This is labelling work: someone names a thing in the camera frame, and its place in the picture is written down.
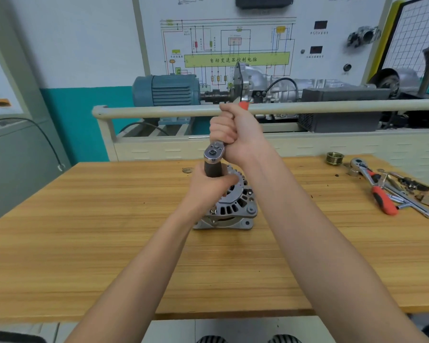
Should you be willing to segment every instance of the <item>teal wall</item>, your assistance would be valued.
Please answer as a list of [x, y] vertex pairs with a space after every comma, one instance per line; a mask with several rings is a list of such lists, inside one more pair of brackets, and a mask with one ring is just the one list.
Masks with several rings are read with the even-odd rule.
[[[92, 108], [133, 106], [132, 87], [41, 89], [41, 93], [72, 165], [80, 161], [108, 161]], [[116, 132], [135, 120], [113, 120]], [[207, 134], [209, 120], [210, 117], [196, 118], [193, 134]]]

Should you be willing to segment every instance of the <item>person's right hand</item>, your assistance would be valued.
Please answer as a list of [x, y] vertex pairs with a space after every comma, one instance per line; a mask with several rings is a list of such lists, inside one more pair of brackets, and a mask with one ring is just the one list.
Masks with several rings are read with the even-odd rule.
[[210, 120], [210, 142], [222, 141], [227, 144], [225, 159], [244, 167], [255, 149], [267, 143], [262, 127], [250, 112], [238, 104], [223, 103], [219, 107], [221, 115]]

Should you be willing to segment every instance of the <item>wooden tabletop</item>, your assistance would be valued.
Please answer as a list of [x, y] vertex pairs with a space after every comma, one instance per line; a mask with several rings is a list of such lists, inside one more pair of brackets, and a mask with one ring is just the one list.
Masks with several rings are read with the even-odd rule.
[[[412, 208], [383, 214], [364, 178], [322, 157], [285, 162], [401, 308], [429, 311], [429, 219]], [[80, 320], [175, 209], [190, 177], [182, 169], [194, 164], [80, 163], [1, 218], [0, 322]], [[156, 318], [310, 313], [259, 212], [249, 231], [189, 234]]]

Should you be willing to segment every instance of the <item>forearm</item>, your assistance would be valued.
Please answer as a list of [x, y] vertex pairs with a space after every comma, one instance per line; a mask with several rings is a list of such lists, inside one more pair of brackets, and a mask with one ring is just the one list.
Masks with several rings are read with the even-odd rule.
[[404, 342], [422, 340], [372, 267], [275, 150], [263, 143], [257, 154], [243, 170], [297, 282], [336, 341], [393, 341], [401, 335]]
[[192, 227], [173, 213], [112, 282], [67, 339], [68, 343], [141, 342]]

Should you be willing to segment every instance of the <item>white floor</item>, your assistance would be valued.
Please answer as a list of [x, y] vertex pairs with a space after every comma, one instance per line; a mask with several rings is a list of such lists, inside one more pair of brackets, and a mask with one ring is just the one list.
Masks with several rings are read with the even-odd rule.
[[[422, 329], [429, 324], [429, 314], [418, 314], [413, 322]], [[47, 343], [63, 343], [76, 323], [16, 324], [0, 330], [29, 333]], [[255, 319], [206, 319], [154, 321], [143, 343], [195, 343], [206, 335], [223, 336], [229, 343], [266, 343], [273, 335], [287, 333], [302, 343], [334, 343], [318, 317], [280, 317]]]

